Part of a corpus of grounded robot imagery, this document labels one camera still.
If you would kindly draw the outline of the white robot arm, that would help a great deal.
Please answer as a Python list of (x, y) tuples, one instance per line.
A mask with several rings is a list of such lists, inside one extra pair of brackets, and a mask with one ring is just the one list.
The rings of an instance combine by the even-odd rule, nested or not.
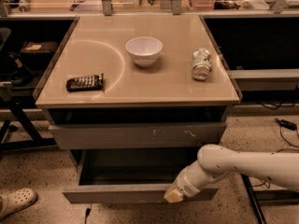
[(243, 152), (219, 145), (204, 145), (197, 160), (181, 170), (164, 194), (168, 203), (179, 203), (199, 194), (230, 173), (252, 176), (295, 192), (299, 191), (299, 154)]

